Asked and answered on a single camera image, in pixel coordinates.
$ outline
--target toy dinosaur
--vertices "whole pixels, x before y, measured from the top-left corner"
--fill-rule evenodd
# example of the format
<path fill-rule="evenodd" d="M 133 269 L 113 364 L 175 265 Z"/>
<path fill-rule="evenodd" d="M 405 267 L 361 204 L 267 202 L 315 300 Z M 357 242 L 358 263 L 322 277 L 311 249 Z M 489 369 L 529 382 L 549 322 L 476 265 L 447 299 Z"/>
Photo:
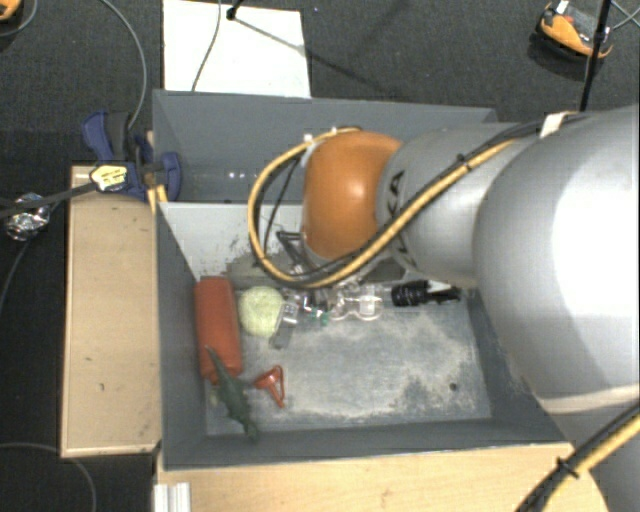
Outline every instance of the toy dinosaur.
<path fill-rule="evenodd" d="M 209 352 L 209 357 L 211 357 L 211 361 L 215 365 L 216 373 L 218 374 L 218 385 L 220 386 L 218 397 L 227 406 L 229 417 L 241 423 L 244 427 L 245 434 L 247 434 L 251 440 L 257 441 L 258 427 L 256 427 L 256 424 L 249 416 L 249 403 L 244 394 L 242 383 L 229 374 L 215 350 L 209 346 L 207 346 L 206 349 L 207 352 Z"/>

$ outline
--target small plastic piece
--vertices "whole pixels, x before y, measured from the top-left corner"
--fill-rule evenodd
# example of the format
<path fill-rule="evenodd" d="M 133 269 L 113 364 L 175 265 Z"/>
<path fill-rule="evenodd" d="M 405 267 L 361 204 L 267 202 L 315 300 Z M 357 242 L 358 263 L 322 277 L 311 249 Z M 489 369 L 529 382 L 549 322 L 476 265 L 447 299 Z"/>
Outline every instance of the small plastic piece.
<path fill-rule="evenodd" d="M 382 315 L 383 303 L 380 290 L 375 285 L 358 286 L 351 284 L 336 293 L 336 302 L 331 309 L 331 320 L 344 320 L 354 316 L 366 322 L 376 320 Z"/>
<path fill-rule="evenodd" d="M 253 385 L 257 389 L 267 389 L 278 407 L 284 409 L 284 372 L 282 366 L 274 366 L 268 372 L 263 373 L 254 381 Z"/>

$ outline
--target wooden table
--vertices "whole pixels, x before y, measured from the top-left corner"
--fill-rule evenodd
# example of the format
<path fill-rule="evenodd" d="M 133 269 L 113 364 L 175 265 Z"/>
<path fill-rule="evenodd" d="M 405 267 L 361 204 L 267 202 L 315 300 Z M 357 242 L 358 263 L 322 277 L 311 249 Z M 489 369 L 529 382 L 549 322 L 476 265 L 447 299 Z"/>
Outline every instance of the wooden table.
<path fill-rule="evenodd" d="M 72 170 L 73 185 L 88 179 Z M 161 437 L 153 216 L 119 195 L 73 199 L 61 452 L 150 452 Z M 511 511 L 568 444 L 165 472 L 192 511 Z M 548 510 L 605 512 L 591 478 Z"/>

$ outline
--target yellow cable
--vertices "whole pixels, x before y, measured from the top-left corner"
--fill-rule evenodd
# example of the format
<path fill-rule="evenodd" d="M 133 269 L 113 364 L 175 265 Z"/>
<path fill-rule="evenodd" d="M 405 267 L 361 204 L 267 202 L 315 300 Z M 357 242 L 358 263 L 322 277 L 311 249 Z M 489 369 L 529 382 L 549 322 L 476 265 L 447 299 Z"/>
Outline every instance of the yellow cable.
<path fill-rule="evenodd" d="M 312 141 L 304 142 L 294 147 L 293 149 L 283 153 L 275 160 L 273 160 L 258 176 L 256 183 L 254 184 L 251 193 L 249 194 L 249 200 L 247 201 L 248 207 L 248 226 L 249 226 L 249 240 L 251 242 L 251 246 L 255 252 L 256 257 L 260 260 L 264 268 L 274 277 L 290 282 L 295 283 L 298 279 L 295 276 L 290 276 L 289 274 L 282 272 L 279 268 L 277 268 L 265 255 L 262 250 L 260 240 L 258 237 L 258 233 L 256 230 L 255 222 L 253 219 L 253 209 L 262 186 L 269 178 L 269 176 L 283 163 L 287 162 L 289 159 L 293 158 L 297 154 L 306 150 L 312 144 L 325 140 L 329 137 L 335 136 L 338 133 L 343 133 L 344 131 L 353 131 L 354 128 L 343 129 L 342 131 L 332 131 L 327 132 L 318 137 L 314 138 Z M 507 140 L 500 144 L 497 144 L 486 151 L 483 151 L 479 155 L 475 156 L 471 160 L 466 163 L 461 164 L 447 176 L 442 178 L 440 181 L 435 183 L 433 186 L 429 187 L 427 190 L 423 192 L 423 194 L 415 201 L 407 210 L 405 210 L 401 215 L 399 215 L 384 231 L 384 233 L 378 238 L 366 251 L 363 251 L 359 254 L 353 261 L 349 262 L 342 269 L 334 272 L 333 274 L 322 278 L 314 283 L 308 285 L 308 288 L 322 288 L 334 284 L 341 279 L 344 279 L 350 276 L 354 271 L 361 268 L 363 265 L 371 261 L 378 253 L 385 248 L 385 246 L 411 221 L 413 217 L 415 217 L 420 210 L 426 206 L 429 202 L 433 201 L 439 194 L 449 188 L 451 185 L 460 180 L 463 176 L 469 173 L 472 169 L 478 167 L 483 164 L 497 153 L 502 151 L 504 148 L 509 146 L 513 142 L 513 139 Z"/>
<path fill-rule="evenodd" d="M 618 448 L 624 445 L 627 441 L 631 440 L 634 436 L 640 433 L 640 415 L 636 415 L 629 422 L 625 423 L 617 431 L 612 432 L 611 435 L 603 441 L 597 448 L 595 448 L 585 459 L 578 463 L 574 471 L 582 476 L 588 471 L 591 471 L 609 455 L 615 452 Z M 552 499 L 557 498 L 560 492 L 564 490 L 571 480 L 565 478 L 560 482 L 555 490 L 549 496 L 547 505 Z"/>

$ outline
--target white paper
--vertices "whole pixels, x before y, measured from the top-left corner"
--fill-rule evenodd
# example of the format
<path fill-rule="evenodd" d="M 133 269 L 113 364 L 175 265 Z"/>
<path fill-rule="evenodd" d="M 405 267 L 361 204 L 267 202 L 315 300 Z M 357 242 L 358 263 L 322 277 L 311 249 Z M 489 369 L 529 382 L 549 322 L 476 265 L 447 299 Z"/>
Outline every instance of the white paper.
<path fill-rule="evenodd" d="M 229 21 L 229 7 L 196 90 L 309 98 L 300 13 L 242 6 Z M 217 19 L 215 2 L 164 0 L 165 89 L 191 90 Z"/>

